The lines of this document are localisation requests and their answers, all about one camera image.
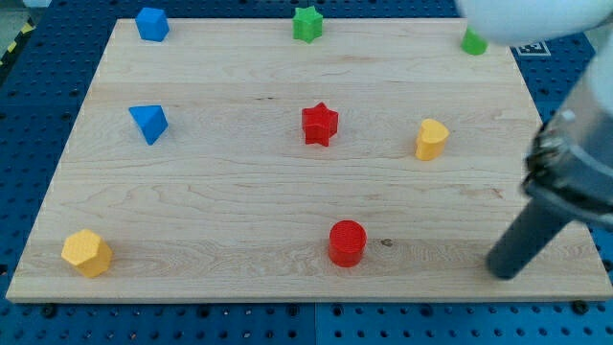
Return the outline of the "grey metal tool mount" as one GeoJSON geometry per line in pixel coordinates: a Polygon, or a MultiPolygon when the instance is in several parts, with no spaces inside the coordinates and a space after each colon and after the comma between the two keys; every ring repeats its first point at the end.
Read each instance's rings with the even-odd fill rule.
{"type": "Polygon", "coordinates": [[[569,219],[612,222],[612,82],[586,72],[533,139],[525,193],[569,219]]]}

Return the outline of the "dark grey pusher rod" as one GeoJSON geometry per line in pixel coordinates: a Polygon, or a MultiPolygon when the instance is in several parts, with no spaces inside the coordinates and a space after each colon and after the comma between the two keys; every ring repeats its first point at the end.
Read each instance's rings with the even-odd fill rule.
{"type": "Polygon", "coordinates": [[[572,219],[533,198],[490,249],[486,264],[495,277],[514,278],[572,219]]]}

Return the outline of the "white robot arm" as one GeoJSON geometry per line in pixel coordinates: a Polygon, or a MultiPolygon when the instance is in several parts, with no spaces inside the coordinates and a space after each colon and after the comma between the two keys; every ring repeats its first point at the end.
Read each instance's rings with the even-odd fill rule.
{"type": "MultiPolygon", "coordinates": [[[[457,2],[489,43],[522,46],[586,32],[612,20],[609,1],[457,2]]],[[[535,135],[522,183],[528,204],[490,249],[488,270],[515,277],[569,222],[612,227],[612,43],[591,59],[551,120],[535,135]]]]}

